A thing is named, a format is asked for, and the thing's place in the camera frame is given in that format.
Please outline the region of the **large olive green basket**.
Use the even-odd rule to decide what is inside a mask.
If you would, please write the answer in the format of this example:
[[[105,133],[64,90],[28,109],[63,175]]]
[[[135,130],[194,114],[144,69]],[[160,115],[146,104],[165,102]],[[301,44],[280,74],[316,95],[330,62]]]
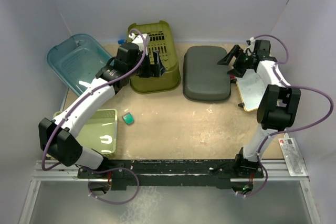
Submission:
[[[169,24],[163,20],[157,23],[138,25],[133,23],[128,30],[137,29],[148,35],[147,56],[143,66],[145,73],[130,80],[131,88],[140,94],[171,91],[181,82],[179,59]]]

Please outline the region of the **grey plastic tray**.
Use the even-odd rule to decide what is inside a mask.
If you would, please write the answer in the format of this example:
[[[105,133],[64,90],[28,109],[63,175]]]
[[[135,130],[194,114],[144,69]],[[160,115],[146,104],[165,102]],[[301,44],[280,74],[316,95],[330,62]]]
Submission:
[[[192,46],[184,55],[183,94],[196,102],[223,102],[231,95],[229,66],[219,65],[227,51],[218,46]]]

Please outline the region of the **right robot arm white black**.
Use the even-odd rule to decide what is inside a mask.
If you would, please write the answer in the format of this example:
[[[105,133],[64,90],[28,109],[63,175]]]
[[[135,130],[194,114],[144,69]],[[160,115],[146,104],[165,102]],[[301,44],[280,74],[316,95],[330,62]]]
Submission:
[[[271,43],[261,36],[247,40],[247,48],[235,45],[218,65],[233,67],[227,73],[236,78],[248,69],[257,73],[265,86],[257,110],[258,127],[251,140],[235,156],[234,173],[246,177],[262,170],[262,156],[275,135],[291,127],[295,121],[301,97],[298,88],[291,87],[278,68],[278,60],[271,55]]]

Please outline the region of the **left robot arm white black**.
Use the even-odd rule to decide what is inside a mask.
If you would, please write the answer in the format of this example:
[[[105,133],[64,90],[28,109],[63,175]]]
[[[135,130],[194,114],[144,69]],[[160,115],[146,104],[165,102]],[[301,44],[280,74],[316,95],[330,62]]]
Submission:
[[[119,46],[116,57],[110,58],[86,91],[67,110],[49,120],[44,118],[38,125],[40,148],[43,158],[47,155],[65,166],[79,165],[89,168],[96,178],[108,172],[106,158],[99,152],[82,146],[77,141],[79,132],[94,113],[124,86],[133,76],[158,78],[166,69],[160,59],[160,52],[133,42]]]

